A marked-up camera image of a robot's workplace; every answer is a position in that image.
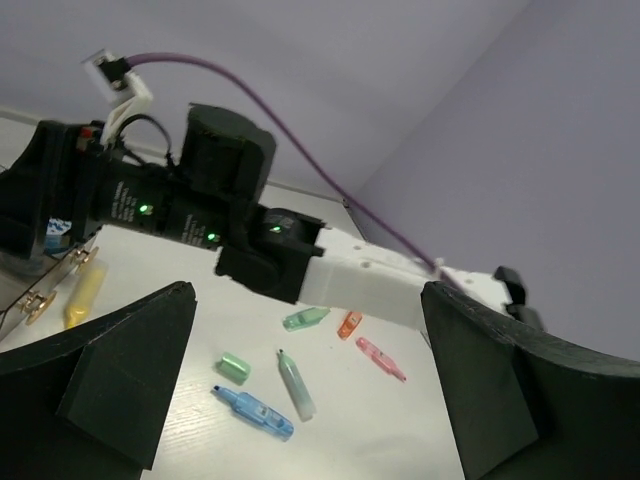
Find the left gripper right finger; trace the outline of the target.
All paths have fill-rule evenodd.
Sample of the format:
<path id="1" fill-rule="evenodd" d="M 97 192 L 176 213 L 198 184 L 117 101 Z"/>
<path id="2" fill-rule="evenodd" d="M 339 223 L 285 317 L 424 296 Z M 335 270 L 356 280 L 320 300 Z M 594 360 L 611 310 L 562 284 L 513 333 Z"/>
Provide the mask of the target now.
<path id="1" fill-rule="evenodd" d="M 425 324 L 467 479 L 636 479 L 639 364 L 504 316 L 441 282 Z"/>

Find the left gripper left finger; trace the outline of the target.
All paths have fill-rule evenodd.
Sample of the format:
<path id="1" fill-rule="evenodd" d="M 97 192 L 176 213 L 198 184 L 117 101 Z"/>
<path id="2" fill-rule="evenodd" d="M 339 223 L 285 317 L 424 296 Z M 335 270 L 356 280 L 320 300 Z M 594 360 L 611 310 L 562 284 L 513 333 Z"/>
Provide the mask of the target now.
<path id="1" fill-rule="evenodd" d="M 174 282 L 2 353 L 2 470 L 151 469 L 196 306 Z"/>

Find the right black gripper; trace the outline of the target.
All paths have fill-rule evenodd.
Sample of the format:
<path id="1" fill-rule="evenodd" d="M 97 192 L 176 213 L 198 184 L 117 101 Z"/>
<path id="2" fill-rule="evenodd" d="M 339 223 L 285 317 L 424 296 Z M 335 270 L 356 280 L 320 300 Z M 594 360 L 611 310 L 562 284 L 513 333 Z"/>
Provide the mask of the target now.
<path id="1" fill-rule="evenodd" d="M 171 238 L 169 184 L 173 155 L 160 164 L 144 160 L 118 129 L 99 142 L 104 125 L 44 120 L 16 161 L 1 174 L 1 250 L 20 259 L 45 251 L 50 220 L 71 224 L 79 244 L 104 224 Z"/>

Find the blue slime jar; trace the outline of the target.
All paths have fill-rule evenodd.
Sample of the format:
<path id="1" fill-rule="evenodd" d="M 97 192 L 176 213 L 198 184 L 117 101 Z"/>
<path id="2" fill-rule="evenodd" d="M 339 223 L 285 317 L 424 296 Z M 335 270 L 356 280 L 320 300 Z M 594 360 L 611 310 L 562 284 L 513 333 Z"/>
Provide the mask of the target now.
<path id="1" fill-rule="evenodd" d="M 66 253 L 70 249 L 71 227 L 70 221 L 50 218 L 45 235 L 44 252 L 51 256 Z"/>

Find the green highlighter pen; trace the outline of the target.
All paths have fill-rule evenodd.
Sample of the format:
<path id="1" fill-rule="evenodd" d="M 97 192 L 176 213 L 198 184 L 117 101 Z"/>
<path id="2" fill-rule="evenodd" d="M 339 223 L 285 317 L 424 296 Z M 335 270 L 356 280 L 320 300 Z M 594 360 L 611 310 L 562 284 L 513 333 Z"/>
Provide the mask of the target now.
<path id="1" fill-rule="evenodd" d="M 310 421 L 317 409 L 297 364 L 283 349 L 278 350 L 277 359 L 279 373 L 300 420 Z"/>

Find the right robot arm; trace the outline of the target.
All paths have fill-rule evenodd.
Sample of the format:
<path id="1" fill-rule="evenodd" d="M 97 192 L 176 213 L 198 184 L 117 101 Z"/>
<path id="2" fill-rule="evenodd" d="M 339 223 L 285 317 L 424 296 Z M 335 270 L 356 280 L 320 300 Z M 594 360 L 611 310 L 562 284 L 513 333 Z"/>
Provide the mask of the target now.
<path id="1" fill-rule="evenodd" d="M 179 160 L 137 158 L 116 138 L 101 146 L 103 123 L 40 122 L 24 152 L 1 175 L 1 249 L 28 259 L 44 248 L 52 219 L 70 223 L 71 244 L 113 225 L 219 255 L 215 272 L 290 304 L 316 303 L 321 279 L 339 266 L 371 269 L 329 252 L 334 233 L 316 218 L 260 204 L 276 151 L 274 137 L 245 117 L 194 104 Z"/>

